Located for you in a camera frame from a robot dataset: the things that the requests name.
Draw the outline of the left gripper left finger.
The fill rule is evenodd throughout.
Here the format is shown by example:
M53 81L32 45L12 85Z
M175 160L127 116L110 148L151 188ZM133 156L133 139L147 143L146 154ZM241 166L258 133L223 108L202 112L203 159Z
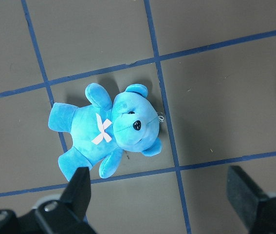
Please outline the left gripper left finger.
M47 200L21 217L0 210L0 234L94 234L84 221L90 199L90 171L80 167L59 199Z

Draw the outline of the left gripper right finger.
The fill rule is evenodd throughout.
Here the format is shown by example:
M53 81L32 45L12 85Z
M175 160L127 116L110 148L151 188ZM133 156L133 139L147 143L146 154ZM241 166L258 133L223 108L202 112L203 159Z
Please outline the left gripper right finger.
M226 195L249 234L276 234L276 194L264 192L240 166L228 168Z

